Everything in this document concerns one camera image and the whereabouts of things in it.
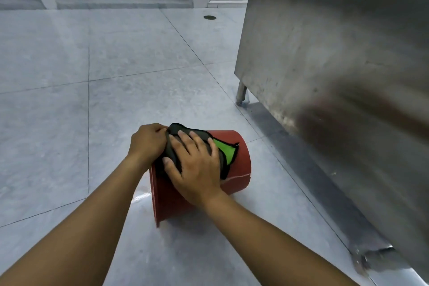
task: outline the metal table leg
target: metal table leg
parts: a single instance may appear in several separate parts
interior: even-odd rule
[[[246,92],[247,92],[247,87],[243,84],[242,81],[240,81],[239,88],[237,90],[237,96],[236,96],[237,105],[243,104],[243,101],[246,98]]]

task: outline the gray floor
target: gray floor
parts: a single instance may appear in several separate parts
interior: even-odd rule
[[[243,107],[233,102],[244,13],[0,12],[0,273],[110,174],[139,125],[181,122],[242,134],[252,180],[235,199],[372,285],[271,152],[282,128],[253,95]],[[156,229],[145,174],[105,284],[258,283],[201,213]]]

